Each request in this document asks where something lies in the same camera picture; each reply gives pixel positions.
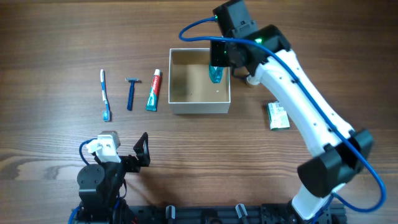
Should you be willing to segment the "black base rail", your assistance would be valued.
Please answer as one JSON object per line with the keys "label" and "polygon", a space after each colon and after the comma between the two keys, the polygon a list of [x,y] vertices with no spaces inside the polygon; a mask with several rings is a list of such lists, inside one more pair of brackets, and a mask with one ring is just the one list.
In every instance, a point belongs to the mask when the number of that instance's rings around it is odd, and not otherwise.
{"label": "black base rail", "polygon": [[286,203],[245,206],[243,204],[226,207],[155,207],[131,206],[136,223],[319,223],[347,224],[343,205],[331,204],[316,220],[302,220]]}

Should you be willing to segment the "green white soap packet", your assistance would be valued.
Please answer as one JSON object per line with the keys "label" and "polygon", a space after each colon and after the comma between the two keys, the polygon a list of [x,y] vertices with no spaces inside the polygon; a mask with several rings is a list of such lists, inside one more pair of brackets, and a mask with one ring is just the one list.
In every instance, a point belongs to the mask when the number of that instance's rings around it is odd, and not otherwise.
{"label": "green white soap packet", "polygon": [[269,116],[269,126],[271,131],[290,128],[287,112],[278,101],[268,103],[267,112]]}

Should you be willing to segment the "Colgate toothpaste tube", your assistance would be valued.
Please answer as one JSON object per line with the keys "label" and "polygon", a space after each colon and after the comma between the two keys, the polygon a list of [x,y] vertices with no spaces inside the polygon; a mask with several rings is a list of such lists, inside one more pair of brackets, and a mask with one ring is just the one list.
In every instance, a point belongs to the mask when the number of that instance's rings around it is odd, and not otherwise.
{"label": "Colgate toothpaste tube", "polygon": [[157,103],[159,98],[160,84],[162,81],[161,71],[156,69],[152,79],[150,94],[146,104],[147,111],[157,111]]}

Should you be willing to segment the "blue white toothbrush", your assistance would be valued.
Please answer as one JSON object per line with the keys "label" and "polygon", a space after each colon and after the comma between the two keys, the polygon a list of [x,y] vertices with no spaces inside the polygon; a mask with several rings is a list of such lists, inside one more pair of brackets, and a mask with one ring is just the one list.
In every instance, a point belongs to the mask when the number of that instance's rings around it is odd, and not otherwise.
{"label": "blue white toothbrush", "polygon": [[100,70],[100,82],[102,89],[102,99],[105,105],[105,110],[103,111],[103,121],[109,122],[111,120],[111,112],[109,108],[108,99],[106,96],[106,85],[105,85],[105,72],[103,69]]}

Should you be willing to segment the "blue disposable razor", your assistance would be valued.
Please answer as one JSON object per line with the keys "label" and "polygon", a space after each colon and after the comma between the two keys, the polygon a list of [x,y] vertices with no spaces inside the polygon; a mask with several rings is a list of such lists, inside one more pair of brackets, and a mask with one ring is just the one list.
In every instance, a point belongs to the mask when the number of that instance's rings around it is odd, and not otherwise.
{"label": "blue disposable razor", "polygon": [[129,95],[128,95],[128,99],[127,99],[127,110],[132,111],[133,99],[134,99],[134,86],[135,86],[135,83],[140,82],[140,79],[126,77],[125,80],[130,83]]}

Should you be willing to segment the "white lotion tube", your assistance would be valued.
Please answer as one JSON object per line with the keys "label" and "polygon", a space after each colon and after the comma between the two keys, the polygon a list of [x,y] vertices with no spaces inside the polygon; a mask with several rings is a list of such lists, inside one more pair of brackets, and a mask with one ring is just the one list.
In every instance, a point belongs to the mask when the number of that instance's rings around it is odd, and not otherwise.
{"label": "white lotion tube", "polygon": [[246,83],[250,86],[257,86],[258,84],[260,84],[260,81],[256,77],[252,77],[249,75],[246,77]]}

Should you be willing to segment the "white cardboard box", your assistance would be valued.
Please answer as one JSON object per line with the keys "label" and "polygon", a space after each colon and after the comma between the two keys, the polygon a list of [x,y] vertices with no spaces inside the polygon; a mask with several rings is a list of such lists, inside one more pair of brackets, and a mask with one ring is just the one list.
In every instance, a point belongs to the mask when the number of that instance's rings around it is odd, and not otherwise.
{"label": "white cardboard box", "polygon": [[209,75],[209,48],[170,49],[169,106],[173,114],[226,114],[231,104],[229,68],[221,81]]}

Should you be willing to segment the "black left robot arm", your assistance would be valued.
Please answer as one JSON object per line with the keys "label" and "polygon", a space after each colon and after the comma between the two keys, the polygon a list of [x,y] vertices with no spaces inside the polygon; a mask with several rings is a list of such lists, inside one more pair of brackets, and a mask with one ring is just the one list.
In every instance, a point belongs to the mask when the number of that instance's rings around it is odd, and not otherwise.
{"label": "black left robot arm", "polygon": [[150,165],[148,134],[143,133],[133,147],[134,156],[120,156],[116,131],[103,131],[81,143],[79,154],[85,166],[77,175],[80,204],[68,220],[72,223],[137,223],[120,188],[127,187],[125,175],[138,173]]}

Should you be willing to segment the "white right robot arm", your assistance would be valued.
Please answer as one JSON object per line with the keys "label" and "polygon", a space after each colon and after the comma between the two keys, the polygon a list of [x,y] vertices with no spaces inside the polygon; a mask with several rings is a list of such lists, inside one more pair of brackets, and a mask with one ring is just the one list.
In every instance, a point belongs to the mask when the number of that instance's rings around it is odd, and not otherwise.
{"label": "white right robot arm", "polygon": [[291,201],[297,218],[314,222],[340,188],[353,177],[373,168],[367,162],[373,137],[355,131],[338,116],[302,70],[288,40],[276,28],[221,25],[217,58],[225,65],[245,67],[246,81],[263,84],[284,107],[300,131],[312,158],[298,166],[302,186]]}

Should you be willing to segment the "blue Listerine mouthwash bottle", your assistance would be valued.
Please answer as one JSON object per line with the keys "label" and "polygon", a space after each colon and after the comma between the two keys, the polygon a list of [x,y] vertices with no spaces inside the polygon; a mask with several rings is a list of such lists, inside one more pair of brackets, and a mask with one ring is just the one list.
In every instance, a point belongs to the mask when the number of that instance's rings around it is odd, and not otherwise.
{"label": "blue Listerine mouthwash bottle", "polygon": [[209,64],[209,77],[213,83],[220,83],[223,77],[223,67],[214,67]]}

